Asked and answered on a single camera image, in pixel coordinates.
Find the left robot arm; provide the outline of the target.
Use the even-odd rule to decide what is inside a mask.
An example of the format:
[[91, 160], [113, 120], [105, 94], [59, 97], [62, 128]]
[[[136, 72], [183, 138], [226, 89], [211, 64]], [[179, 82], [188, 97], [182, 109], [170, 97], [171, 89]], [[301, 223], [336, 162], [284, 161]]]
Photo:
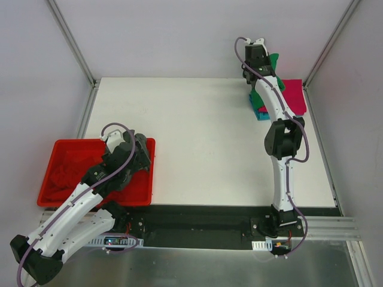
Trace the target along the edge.
[[103, 200], [128, 186], [135, 173], [149, 171], [147, 138], [130, 130], [114, 130], [101, 139], [106, 144], [101, 163], [87, 170], [48, 220], [28, 236], [16, 235], [11, 240], [19, 265], [18, 286], [45, 285], [92, 239], [103, 233], [126, 232], [126, 209], [115, 201]]

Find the green t shirt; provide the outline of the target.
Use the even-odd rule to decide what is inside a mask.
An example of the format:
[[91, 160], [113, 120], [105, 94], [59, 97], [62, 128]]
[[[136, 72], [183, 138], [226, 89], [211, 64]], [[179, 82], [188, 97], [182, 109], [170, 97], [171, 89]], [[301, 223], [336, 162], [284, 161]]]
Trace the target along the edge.
[[[270, 62], [272, 69], [276, 72], [276, 66], [277, 66], [277, 61], [279, 59], [279, 54], [278, 53], [272, 53], [270, 54]], [[282, 79], [280, 79], [279, 76], [277, 77], [277, 82], [278, 82], [278, 87], [281, 91], [285, 90], [285, 84], [283, 83]], [[258, 111], [260, 108], [264, 107], [263, 100], [261, 99], [260, 95], [255, 91], [253, 88], [250, 93], [250, 102], [252, 104], [253, 110]]]

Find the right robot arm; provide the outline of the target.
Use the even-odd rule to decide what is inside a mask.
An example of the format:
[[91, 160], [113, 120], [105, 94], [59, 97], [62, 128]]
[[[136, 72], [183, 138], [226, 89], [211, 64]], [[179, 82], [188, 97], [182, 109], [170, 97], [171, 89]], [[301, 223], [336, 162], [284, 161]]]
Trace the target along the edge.
[[257, 224], [257, 229], [266, 237], [276, 238], [297, 223], [293, 202], [293, 159], [302, 142], [305, 122], [296, 117], [283, 98], [270, 55], [263, 44], [245, 46], [243, 77], [261, 97], [271, 121], [264, 146], [272, 160], [274, 196], [270, 215]]

